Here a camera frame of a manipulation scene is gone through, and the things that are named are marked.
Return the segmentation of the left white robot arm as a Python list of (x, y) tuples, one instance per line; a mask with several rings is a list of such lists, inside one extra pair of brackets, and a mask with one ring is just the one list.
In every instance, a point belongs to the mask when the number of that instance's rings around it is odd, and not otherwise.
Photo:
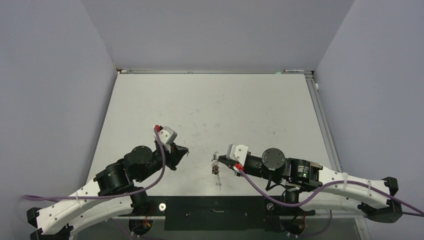
[(143, 215), (154, 210), (147, 187), (137, 187), (153, 174), (162, 178), (165, 168), (175, 171), (189, 149), (175, 143), (155, 142), (155, 150), (140, 145), (109, 164), (70, 196), (51, 197), (53, 205), (33, 207), (27, 222), (36, 228), (32, 240), (68, 240), (78, 231), (121, 215)]

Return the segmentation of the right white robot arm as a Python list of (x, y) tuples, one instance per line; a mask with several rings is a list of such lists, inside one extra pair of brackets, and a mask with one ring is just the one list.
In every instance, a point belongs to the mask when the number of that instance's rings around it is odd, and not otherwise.
[(395, 223), (403, 215), (402, 205), (394, 199), (399, 186), (393, 177), (355, 177), (316, 162), (286, 157), (278, 148), (254, 156), (242, 144), (231, 144), (225, 155), (215, 154), (212, 162), (244, 177), (270, 210), (294, 215), (345, 211), (378, 223)]

